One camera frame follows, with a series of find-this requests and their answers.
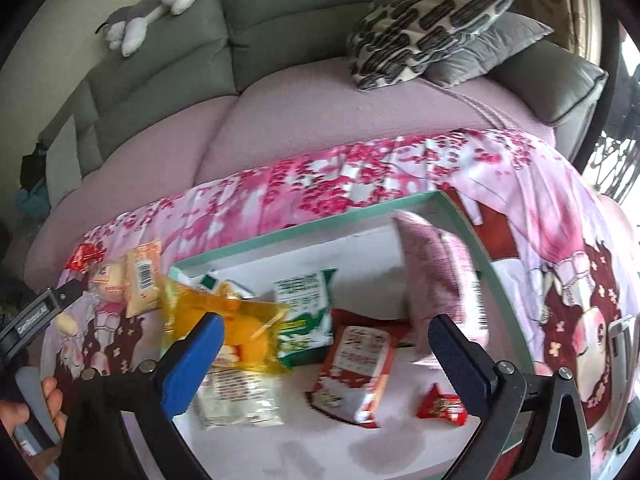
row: wall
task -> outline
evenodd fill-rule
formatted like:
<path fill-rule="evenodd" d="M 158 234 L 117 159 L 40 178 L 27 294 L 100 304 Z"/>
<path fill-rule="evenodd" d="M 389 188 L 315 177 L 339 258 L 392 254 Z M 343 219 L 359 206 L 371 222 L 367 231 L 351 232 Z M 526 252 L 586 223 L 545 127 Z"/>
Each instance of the wall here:
<path fill-rule="evenodd" d="M 47 0 L 0 70 L 0 219 L 17 212 L 21 157 L 87 71 L 106 52 L 98 25 L 138 0 Z"/>

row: sofa backrest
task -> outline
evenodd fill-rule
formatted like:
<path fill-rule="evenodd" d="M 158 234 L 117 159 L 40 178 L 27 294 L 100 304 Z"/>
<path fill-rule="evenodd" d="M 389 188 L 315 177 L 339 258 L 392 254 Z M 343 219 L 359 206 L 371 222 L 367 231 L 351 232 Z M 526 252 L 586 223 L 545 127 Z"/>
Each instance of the sofa backrest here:
<path fill-rule="evenodd" d="M 343 56 L 348 31 L 371 1 L 196 0 L 151 24 L 133 56 L 109 52 L 39 140 L 50 146 L 73 114 L 84 176 L 99 166 L 96 158 L 184 108 L 237 95 L 289 66 Z"/>

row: sofa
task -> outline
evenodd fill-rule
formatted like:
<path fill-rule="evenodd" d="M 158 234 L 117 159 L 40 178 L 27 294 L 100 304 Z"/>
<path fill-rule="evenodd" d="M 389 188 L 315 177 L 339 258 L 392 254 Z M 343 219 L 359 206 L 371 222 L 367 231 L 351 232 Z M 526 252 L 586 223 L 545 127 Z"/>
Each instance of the sofa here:
<path fill-rule="evenodd" d="M 110 52 L 41 132 L 73 116 L 82 185 L 51 212 L 24 279 L 55 285 L 85 232 L 196 184 L 356 140 L 519 128 L 572 160 L 606 72 L 539 41 L 450 89 L 423 78 L 359 91 L 346 38 L 372 0 L 196 0 Z"/>

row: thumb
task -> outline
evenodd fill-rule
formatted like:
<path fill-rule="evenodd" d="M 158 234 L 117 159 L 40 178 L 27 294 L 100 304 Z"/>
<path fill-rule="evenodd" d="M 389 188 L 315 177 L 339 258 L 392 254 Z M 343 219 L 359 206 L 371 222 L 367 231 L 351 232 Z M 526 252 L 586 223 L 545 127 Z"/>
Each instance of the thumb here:
<path fill-rule="evenodd" d="M 0 400 L 0 420 L 6 432 L 11 436 L 16 426 L 25 424 L 29 420 L 29 407 L 26 404 Z"/>

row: sofa armrest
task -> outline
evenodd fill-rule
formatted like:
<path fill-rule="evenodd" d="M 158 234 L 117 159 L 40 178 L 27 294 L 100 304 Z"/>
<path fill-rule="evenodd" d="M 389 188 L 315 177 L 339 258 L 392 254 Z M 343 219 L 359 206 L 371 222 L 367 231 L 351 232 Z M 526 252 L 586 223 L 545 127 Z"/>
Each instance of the sofa armrest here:
<path fill-rule="evenodd" d="M 556 149 L 569 161 L 584 140 L 608 74 L 549 41 L 539 41 L 489 72 L 556 131 Z"/>

